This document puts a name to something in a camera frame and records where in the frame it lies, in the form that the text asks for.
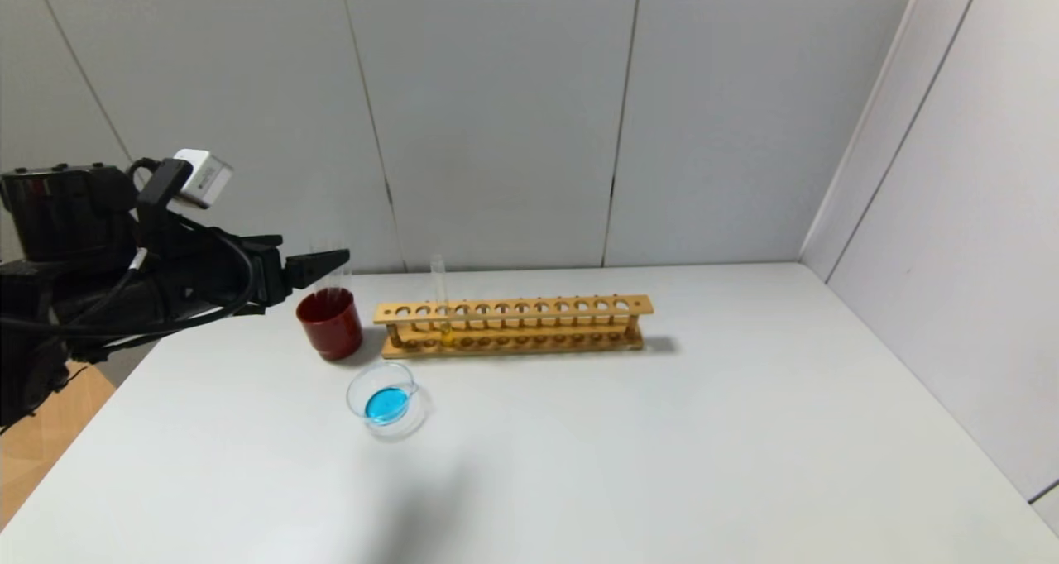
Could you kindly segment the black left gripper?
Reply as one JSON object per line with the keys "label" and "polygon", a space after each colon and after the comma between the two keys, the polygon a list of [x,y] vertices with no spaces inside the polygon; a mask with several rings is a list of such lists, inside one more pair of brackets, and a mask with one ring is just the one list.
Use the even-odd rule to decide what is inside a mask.
{"label": "black left gripper", "polygon": [[286,299],[289,289],[307,289],[348,263],[349,250],[328,250],[287,256],[279,253],[281,237],[184,235],[151,272],[155,323],[178,322],[223,308],[243,295],[251,263],[254,285],[243,311],[261,313]]}

